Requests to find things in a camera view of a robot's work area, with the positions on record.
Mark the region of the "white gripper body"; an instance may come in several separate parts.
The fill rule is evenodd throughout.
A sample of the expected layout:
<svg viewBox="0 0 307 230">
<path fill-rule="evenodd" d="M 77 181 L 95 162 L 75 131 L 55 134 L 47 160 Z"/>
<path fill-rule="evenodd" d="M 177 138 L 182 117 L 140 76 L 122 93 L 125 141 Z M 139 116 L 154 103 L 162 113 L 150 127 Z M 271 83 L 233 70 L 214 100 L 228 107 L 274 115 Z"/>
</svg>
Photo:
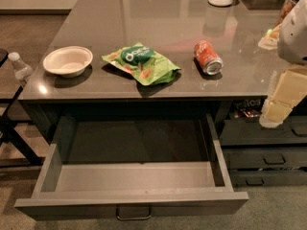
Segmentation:
<svg viewBox="0 0 307 230">
<path fill-rule="evenodd" d="M 307 0 L 299 0 L 279 30 L 278 55 L 295 64 L 307 64 Z"/>
</svg>

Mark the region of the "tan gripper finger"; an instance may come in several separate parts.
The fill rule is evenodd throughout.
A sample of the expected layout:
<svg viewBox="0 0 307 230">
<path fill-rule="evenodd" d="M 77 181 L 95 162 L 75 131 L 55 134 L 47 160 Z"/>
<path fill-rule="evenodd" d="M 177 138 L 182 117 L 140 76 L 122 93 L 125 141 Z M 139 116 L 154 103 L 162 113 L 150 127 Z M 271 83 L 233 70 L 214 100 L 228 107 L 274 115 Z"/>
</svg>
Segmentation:
<svg viewBox="0 0 307 230">
<path fill-rule="evenodd" d="M 275 128 L 283 124 L 285 119 L 307 96 L 307 67 L 292 65 L 277 75 L 273 73 L 261 110 L 259 123 L 262 127 Z"/>
</svg>

